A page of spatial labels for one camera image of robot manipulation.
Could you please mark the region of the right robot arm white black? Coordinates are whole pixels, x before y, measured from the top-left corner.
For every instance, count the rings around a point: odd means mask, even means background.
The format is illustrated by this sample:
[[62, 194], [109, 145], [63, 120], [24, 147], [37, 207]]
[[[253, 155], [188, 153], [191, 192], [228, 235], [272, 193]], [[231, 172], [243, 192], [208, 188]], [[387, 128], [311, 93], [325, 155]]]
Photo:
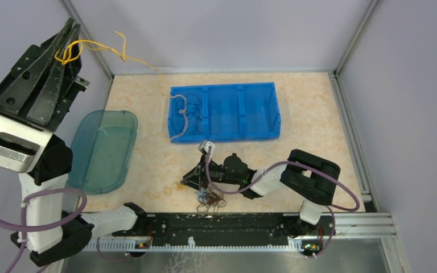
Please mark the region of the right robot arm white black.
[[286, 164], [264, 171], [249, 168], [235, 153], [221, 164], [208, 158], [205, 150], [201, 153], [198, 164], [183, 176], [182, 185], [196, 190], [208, 189], [210, 183], [236, 185], [239, 194], [251, 200], [288, 188], [304, 198], [298, 218], [304, 234], [319, 228], [320, 216], [335, 194], [332, 180], [341, 171], [336, 163], [299, 149], [290, 152]]

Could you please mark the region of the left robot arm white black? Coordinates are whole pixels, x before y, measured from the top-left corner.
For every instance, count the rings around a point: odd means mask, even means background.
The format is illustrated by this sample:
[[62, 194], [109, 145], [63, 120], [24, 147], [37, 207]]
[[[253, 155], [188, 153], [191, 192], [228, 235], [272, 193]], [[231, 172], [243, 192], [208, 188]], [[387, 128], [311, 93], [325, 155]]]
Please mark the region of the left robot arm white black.
[[79, 76], [80, 25], [32, 45], [0, 83], [0, 168], [17, 173], [20, 223], [0, 219], [19, 253], [41, 269], [81, 252], [90, 241], [116, 232], [141, 235], [145, 211], [132, 202], [116, 210], [84, 213], [87, 197], [67, 188], [72, 150], [55, 132], [76, 96], [88, 87]]

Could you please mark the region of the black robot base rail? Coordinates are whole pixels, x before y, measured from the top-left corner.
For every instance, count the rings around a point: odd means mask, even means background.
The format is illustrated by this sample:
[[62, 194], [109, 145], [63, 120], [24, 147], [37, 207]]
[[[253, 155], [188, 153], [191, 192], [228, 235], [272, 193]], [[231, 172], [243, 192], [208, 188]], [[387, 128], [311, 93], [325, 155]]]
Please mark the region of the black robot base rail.
[[395, 238], [387, 213], [324, 213], [318, 224], [296, 213], [149, 213], [130, 231], [91, 241], [102, 252], [319, 253], [332, 239]]

